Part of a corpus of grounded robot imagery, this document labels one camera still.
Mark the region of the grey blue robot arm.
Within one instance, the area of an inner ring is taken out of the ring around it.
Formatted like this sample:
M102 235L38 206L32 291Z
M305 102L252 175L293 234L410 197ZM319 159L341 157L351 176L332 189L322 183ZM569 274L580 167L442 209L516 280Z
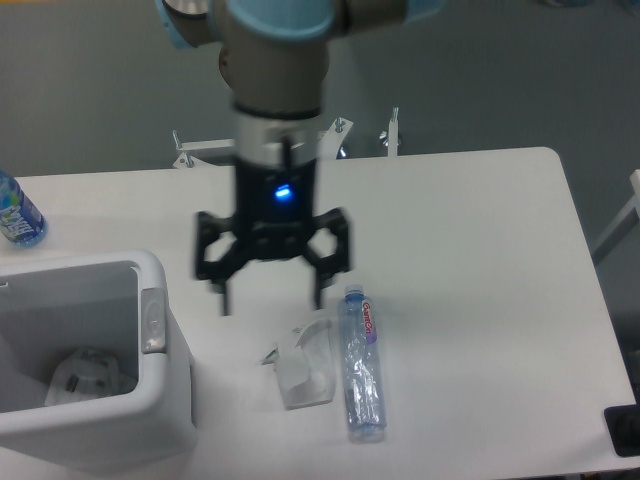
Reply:
M315 273L313 301L351 268L342 208L315 210L318 133L328 45L336 38L439 12L439 1L160 1L174 46L218 43L232 93L235 208L196 216L194 276L222 295L253 261L303 258Z

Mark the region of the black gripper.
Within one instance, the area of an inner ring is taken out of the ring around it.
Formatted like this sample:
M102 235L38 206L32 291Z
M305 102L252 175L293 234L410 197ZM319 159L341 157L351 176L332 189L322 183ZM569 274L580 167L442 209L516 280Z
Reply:
M235 112L235 212L195 214L193 275L221 296L232 313L231 278L250 260L302 256L314 271L312 301L338 274L352 268L350 223L343 208L314 216L315 173L321 118L277 119ZM325 252L313 245L324 234Z

